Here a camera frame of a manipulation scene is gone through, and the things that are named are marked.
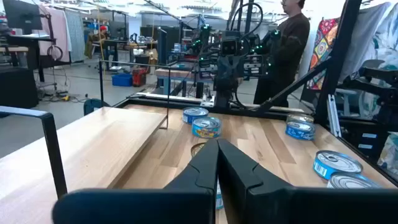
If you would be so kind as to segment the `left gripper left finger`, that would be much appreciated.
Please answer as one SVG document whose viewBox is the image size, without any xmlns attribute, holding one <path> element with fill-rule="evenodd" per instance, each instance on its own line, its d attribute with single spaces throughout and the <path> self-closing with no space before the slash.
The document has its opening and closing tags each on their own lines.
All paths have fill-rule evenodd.
<svg viewBox="0 0 398 224">
<path fill-rule="evenodd" d="M 209 140 L 162 189 L 85 189 L 61 198 L 54 223 L 214 223 L 219 145 Z"/>
</svg>

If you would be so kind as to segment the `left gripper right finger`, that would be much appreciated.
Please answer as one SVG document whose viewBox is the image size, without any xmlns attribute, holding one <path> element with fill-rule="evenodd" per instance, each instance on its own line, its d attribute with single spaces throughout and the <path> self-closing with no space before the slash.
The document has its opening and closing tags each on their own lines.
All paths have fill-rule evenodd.
<svg viewBox="0 0 398 224">
<path fill-rule="evenodd" d="M 295 187 L 225 139 L 218 177 L 229 223 L 395 223 L 397 191 Z"/>
</svg>

